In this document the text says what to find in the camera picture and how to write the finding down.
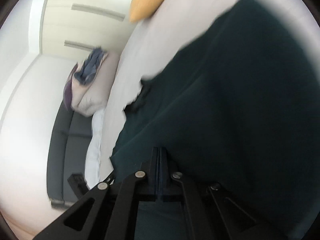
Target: dark gray headboard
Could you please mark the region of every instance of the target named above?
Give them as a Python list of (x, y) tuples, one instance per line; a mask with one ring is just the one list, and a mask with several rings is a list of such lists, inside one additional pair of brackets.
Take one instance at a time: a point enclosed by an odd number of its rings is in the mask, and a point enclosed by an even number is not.
[(68, 112), (61, 103), (53, 126), (47, 165), (47, 193), (52, 207), (68, 208), (77, 201), (68, 184), (72, 173), (83, 173), (92, 139), (92, 117)]

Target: triangular cutout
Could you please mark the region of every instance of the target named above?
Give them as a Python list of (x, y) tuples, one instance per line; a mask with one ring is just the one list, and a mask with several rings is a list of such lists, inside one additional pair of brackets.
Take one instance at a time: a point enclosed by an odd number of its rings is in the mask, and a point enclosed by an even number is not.
[(76, 231), (81, 231), (93, 206), (93, 203), (94, 199), (89, 198), (81, 207), (79, 207), (64, 221), (64, 225)]

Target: white blanket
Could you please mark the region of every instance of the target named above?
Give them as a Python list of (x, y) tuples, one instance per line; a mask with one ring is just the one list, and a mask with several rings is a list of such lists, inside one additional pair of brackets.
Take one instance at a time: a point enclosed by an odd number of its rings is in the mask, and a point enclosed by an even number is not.
[[(182, 46), (205, 31), (236, 1), (165, 0), (151, 19), (136, 27), (122, 52), (104, 112), (100, 146), (101, 180), (113, 169), (109, 157), (125, 122), (123, 109), (139, 93), (141, 77), (153, 77), (163, 70)], [(301, 0), (262, 2), (273, 9), (300, 42), (310, 60), (319, 67), (320, 29), (304, 3)]]

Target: silver bolt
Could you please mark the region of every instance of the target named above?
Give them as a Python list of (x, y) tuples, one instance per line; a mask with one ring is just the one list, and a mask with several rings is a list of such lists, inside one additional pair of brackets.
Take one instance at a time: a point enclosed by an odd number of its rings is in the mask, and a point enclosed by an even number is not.
[(213, 183), (212, 185), (210, 185), (210, 189), (219, 190), (219, 189), (221, 189), (221, 186), (219, 183), (216, 182), (216, 183)]
[(137, 171), (135, 176), (137, 178), (143, 178), (146, 175), (146, 173), (144, 171)]
[(175, 179), (181, 179), (182, 173), (176, 171), (176, 172), (172, 173), (172, 177), (174, 177)]
[(104, 190), (104, 189), (106, 189), (106, 188), (108, 188), (108, 184), (107, 184), (107, 183), (105, 183), (105, 182), (100, 182), (100, 183), (98, 184), (98, 189)]

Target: dark green garment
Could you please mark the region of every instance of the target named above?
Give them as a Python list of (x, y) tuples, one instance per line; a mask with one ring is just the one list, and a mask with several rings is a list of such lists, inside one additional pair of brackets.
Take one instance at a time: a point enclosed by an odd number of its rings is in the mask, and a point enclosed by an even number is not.
[[(116, 181), (163, 146), (181, 172), (220, 182), (290, 238), (304, 235), (320, 210), (320, 88), (268, 11), (239, 0), (142, 84), (111, 157)], [(177, 205), (172, 215), (140, 209), (136, 239), (185, 238)]]

